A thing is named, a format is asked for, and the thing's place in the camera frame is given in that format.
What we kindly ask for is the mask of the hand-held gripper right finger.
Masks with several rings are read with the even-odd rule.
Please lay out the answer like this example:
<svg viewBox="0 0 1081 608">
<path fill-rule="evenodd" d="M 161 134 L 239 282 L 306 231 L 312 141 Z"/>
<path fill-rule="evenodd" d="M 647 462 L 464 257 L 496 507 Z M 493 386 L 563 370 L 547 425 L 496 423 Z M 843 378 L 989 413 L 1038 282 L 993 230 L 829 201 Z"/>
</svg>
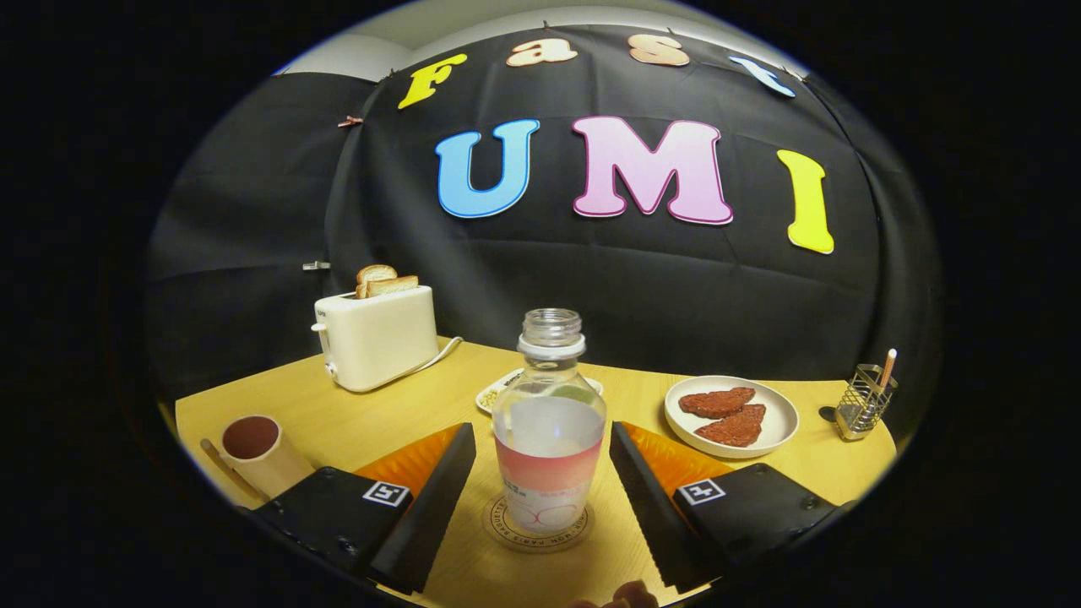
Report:
<svg viewBox="0 0 1081 608">
<path fill-rule="evenodd" d="M 835 505 L 768 464 L 740 470 L 625 421 L 611 462 L 660 581 L 680 592 L 775 561 L 852 505 Z"/>
</svg>

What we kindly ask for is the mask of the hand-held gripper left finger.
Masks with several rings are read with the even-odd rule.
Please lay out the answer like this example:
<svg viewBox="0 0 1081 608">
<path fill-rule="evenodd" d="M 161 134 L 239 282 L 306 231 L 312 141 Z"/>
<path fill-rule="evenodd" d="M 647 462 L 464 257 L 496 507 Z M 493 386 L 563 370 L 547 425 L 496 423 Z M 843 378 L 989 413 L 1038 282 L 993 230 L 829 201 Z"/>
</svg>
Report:
<svg viewBox="0 0 1081 608">
<path fill-rule="evenodd" d="M 427 584 L 475 455 L 472 424 L 452 425 L 355 472 L 320 467 L 248 519 L 337 573 L 410 595 Z"/>
</svg>

